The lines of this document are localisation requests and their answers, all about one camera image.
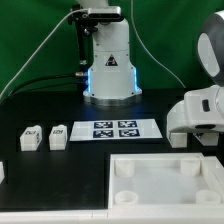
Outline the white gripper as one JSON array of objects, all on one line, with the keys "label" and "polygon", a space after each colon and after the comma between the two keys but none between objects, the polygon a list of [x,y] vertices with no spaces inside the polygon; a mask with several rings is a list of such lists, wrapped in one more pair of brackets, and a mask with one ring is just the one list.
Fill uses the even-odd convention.
[{"label": "white gripper", "polygon": [[224,132],[224,87],[188,91],[167,114],[171,133]]}]

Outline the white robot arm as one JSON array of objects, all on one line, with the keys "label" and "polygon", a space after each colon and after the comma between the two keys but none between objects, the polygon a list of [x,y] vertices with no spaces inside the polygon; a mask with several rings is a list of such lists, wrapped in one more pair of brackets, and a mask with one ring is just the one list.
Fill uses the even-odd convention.
[{"label": "white robot arm", "polygon": [[[108,0],[77,0],[81,19],[93,34],[93,64],[88,69],[84,98],[101,105],[117,105],[142,94],[129,56],[128,22],[121,8]],[[175,133],[224,132],[224,10],[205,21],[197,41],[202,68],[214,85],[189,91],[167,115],[167,130]]]}]

